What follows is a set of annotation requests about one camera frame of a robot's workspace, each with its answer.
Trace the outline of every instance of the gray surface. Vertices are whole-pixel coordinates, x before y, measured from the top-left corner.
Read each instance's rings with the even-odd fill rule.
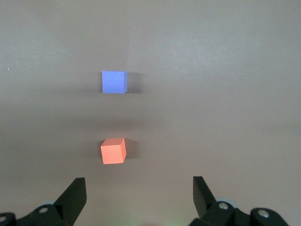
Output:
[[[0,1],[1,211],[87,181],[76,225],[184,226],[192,177],[300,225],[301,2]],[[105,95],[102,70],[129,93]],[[127,138],[124,164],[99,144]]]

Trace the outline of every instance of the blue cube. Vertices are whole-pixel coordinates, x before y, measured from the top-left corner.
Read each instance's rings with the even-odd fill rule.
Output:
[[[126,93],[127,72],[103,71],[103,93]]]

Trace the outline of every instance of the cube front face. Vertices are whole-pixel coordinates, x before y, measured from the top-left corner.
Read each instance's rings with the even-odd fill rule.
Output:
[[[127,92],[127,72],[103,71],[103,93]]]
[[[101,152],[104,164],[123,163],[127,155],[124,138],[105,140]]]

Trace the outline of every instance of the silver bolt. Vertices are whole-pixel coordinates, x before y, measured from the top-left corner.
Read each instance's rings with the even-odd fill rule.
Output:
[[[39,210],[39,213],[45,213],[48,211],[47,207],[43,207],[42,209]]]
[[[224,202],[221,202],[220,204],[218,204],[218,206],[222,209],[222,210],[227,210],[229,209],[229,206],[224,203]]]
[[[263,218],[269,218],[269,213],[265,210],[258,210],[258,214]]]
[[[2,217],[0,217],[0,222],[3,222],[3,221],[5,221],[7,219],[7,217],[5,217],[5,216],[2,216]]]

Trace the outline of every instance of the orange block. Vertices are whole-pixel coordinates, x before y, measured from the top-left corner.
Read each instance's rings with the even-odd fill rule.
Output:
[[[100,149],[104,164],[123,163],[127,155],[124,138],[106,139]]]

